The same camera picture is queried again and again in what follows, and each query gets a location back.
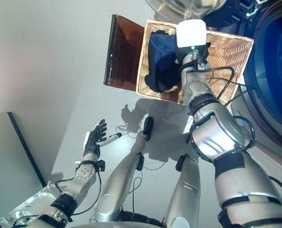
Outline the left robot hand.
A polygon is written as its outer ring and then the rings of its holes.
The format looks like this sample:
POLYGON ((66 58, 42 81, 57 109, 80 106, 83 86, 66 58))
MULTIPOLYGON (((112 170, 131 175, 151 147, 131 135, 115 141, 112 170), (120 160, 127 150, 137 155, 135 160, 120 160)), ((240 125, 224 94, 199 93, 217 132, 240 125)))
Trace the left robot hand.
POLYGON ((95 125, 92 131, 86 133, 83 144, 83 156, 93 153, 99 157, 100 147, 104 147, 122 136, 122 133, 106 136, 106 130, 107 123, 105 119, 102 119, 95 125))

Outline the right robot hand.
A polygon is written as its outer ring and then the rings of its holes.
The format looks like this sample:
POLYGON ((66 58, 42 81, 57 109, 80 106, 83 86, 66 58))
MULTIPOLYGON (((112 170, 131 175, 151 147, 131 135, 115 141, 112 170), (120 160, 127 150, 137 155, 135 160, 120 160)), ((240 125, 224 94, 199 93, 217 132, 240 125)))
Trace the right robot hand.
POLYGON ((201 19, 190 19, 180 22, 176 26, 176 59, 183 65, 183 59, 198 50, 201 60, 206 60, 210 42, 206 42, 206 23, 201 19))

